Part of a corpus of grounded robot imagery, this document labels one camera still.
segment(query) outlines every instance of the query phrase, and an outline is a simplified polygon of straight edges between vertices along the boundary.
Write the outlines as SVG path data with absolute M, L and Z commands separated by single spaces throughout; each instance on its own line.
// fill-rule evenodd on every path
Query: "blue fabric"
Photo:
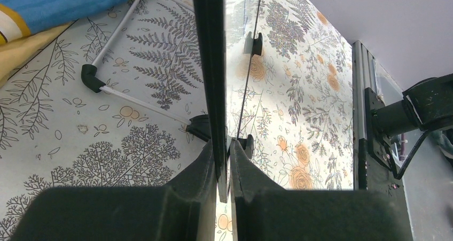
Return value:
M 431 138 L 433 141 L 441 147 L 443 150 L 445 150 L 447 153 L 453 155 L 453 144 L 452 141 L 449 140 L 449 138 L 445 135 L 444 132 L 437 130 L 433 131 L 431 133 Z
M 0 0 L 19 13 L 32 34 L 96 14 L 127 0 Z

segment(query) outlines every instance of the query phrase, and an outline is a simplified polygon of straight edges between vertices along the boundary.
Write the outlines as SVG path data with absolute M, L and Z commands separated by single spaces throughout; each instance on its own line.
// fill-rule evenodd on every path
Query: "black corner connector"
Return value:
M 187 126 L 186 131 L 193 134 L 202 141 L 208 142 L 211 139 L 211 130 L 209 127 L 209 116 L 202 114 L 190 119 L 192 122 Z
M 263 35 L 258 33 L 258 38 L 253 40 L 253 47 L 252 47 L 252 56 L 258 55 L 261 56 L 263 52 Z
M 253 157 L 254 149 L 255 149 L 255 139 L 251 134 L 247 135 L 247 138 L 238 138 L 237 139 L 242 146 L 246 156 L 248 159 Z
M 96 78 L 96 72 L 98 71 L 98 68 L 94 65 L 90 64 L 85 64 L 82 66 L 82 82 L 87 86 L 90 90 L 99 93 L 100 92 L 100 87 L 105 86 L 106 84 Z
M 248 32 L 244 44 L 244 54 L 261 56 L 263 52 L 263 35 L 258 33 L 258 38 L 252 38 L 252 32 Z

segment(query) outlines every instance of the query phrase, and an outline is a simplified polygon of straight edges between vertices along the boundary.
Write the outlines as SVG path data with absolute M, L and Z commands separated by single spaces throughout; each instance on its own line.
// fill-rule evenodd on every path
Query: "metal frame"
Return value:
M 396 222 L 406 236 L 412 237 L 403 181 L 395 179 L 388 168 L 368 153 L 368 143 L 373 141 L 369 141 L 367 135 L 367 120 L 370 119 L 365 114 L 365 97 L 373 96 L 376 101 L 379 98 L 374 57 L 360 41 L 353 44 L 353 81 L 354 189 L 388 196 L 398 210 Z

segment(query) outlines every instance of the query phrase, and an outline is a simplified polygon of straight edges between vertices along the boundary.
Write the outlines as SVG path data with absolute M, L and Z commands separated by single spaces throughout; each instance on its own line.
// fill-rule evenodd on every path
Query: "orange rose pattern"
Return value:
M 261 81 L 265 78 L 265 69 L 262 62 L 262 56 L 257 57 L 253 56 L 252 61 L 250 62 L 250 69 L 248 68 L 249 57 L 244 56 L 244 59 L 239 64 L 238 69 L 236 70 L 236 75 L 239 78 L 247 77 L 249 73 L 252 78 L 257 81 Z
M 282 152 L 288 152 L 288 144 L 286 142 L 286 139 L 283 136 L 278 136 L 277 137 L 277 146 L 279 146 L 282 149 Z
M 312 190 L 313 181 L 305 169 L 296 166 L 291 170 L 290 185 L 293 189 Z
M 340 84 L 338 83 L 338 80 L 337 80 L 337 78 L 334 75 L 329 74 L 327 76 L 327 82 L 329 83 L 330 87 L 334 91 L 336 91 L 336 92 L 340 91 Z
M 332 75 L 337 75 L 337 69 L 331 63 L 328 64 L 328 68 Z
M 319 61 L 321 64 L 324 64 L 324 59 L 323 59 L 323 57 L 321 57 L 321 55 L 316 56 L 316 58 L 318 59 L 318 61 Z
M 220 215 L 220 217 L 218 217 L 217 226 L 220 229 L 223 229 L 223 230 L 228 229 L 228 231 L 233 231 L 232 224 L 233 224 L 233 222 L 228 220 L 228 216 L 226 214 L 222 214 L 222 215 Z
M 329 22 L 327 21 L 327 19 L 325 18 L 325 16 L 321 13 L 321 12 L 317 12 L 316 15 L 318 16 L 319 20 L 321 21 L 321 23 L 323 23 L 323 25 L 328 25 Z
M 295 148 L 300 167 L 307 166 L 310 161 L 310 152 L 307 147 L 302 143 L 298 143 Z

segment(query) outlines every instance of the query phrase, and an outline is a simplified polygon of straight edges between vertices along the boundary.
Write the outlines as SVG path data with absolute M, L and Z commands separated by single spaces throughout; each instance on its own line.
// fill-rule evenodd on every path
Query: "white wall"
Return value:
M 349 43 L 361 40 L 402 89 L 453 73 L 453 0 L 310 0 Z

